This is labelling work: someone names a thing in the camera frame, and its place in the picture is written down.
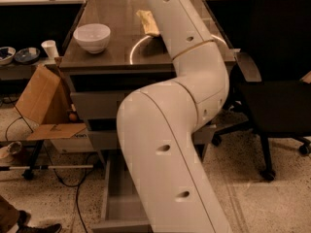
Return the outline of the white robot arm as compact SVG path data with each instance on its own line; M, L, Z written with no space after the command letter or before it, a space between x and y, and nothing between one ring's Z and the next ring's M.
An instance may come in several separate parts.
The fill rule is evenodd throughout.
M219 48L190 0L147 0L175 78L131 92L117 129L154 233L232 233L192 142L228 95Z

